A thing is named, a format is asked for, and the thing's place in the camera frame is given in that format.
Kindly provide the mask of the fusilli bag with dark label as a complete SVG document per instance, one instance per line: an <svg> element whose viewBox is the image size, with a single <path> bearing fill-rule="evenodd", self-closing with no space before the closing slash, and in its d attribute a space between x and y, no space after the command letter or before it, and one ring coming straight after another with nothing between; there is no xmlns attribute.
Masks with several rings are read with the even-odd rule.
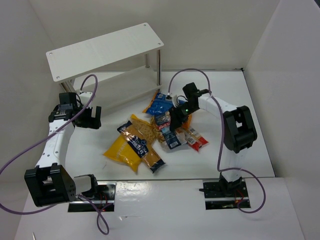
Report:
<svg viewBox="0 0 320 240"><path fill-rule="evenodd" d="M171 116L169 111L152 116L150 124L163 149L173 150L187 143L185 132L181 127L174 131L170 130Z"/></svg>

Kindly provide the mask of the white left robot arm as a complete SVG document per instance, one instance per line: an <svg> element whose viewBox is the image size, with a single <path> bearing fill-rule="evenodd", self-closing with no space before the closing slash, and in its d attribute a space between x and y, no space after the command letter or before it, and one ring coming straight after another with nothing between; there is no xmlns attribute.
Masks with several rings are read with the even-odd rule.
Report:
<svg viewBox="0 0 320 240"><path fill-rule="evenodd" d="M97 130L101 127L100 106L89 101L93 93L82 91L59 94L59 104L48 117L49 139L35 168L26 170L24 180L37 207L76 200L82 194L93 198L98 183L93 174L70 176L65 169L66 156L75 128Z"/></svg>

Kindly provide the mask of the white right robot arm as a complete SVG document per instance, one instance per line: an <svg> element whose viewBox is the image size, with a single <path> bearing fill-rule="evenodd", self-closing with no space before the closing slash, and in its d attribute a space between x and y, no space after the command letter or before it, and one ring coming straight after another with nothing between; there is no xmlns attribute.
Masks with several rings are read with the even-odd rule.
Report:
<svg viewBox="0 0 320 240"><path fill-rule="evenodd" d="M257 140L250 109L235 106L212 95L208 89L199 90L195 83L182 88L186 102L175 104L169 109L170 130L181 127L189 115L201 109L221 120L221 143L218 153L217 170L222 191L231 192L241 185L242 169L247 151Z"/></svg>

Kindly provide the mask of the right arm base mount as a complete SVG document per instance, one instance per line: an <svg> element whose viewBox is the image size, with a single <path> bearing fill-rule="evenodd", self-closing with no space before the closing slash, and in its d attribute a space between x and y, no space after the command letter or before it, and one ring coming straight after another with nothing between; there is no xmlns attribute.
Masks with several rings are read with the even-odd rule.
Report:
<svg viewBox="0 0 320 240"><path fill-rule="evenodd" d="M244 180L240 186L230 193L224 193L218 180L205 180L199 189L204 196L206 210L227 210L237 209L238 204L241 208L250 209L250 199L247 185Z"/></svg>

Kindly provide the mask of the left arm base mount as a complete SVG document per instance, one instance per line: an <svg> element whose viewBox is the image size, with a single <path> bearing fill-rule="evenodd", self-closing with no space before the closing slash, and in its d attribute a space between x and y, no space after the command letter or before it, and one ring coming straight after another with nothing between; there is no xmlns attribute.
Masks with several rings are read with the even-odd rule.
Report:
<svg viewBox="0 0 320 240"><path fill-rule="evenodd" d="M116 183L110 181L99 181L97 193L88 197L98 210L113 212L115 210ZM69 203L69 213L95 212L93 206L86 200L77 199Z"/></svg>

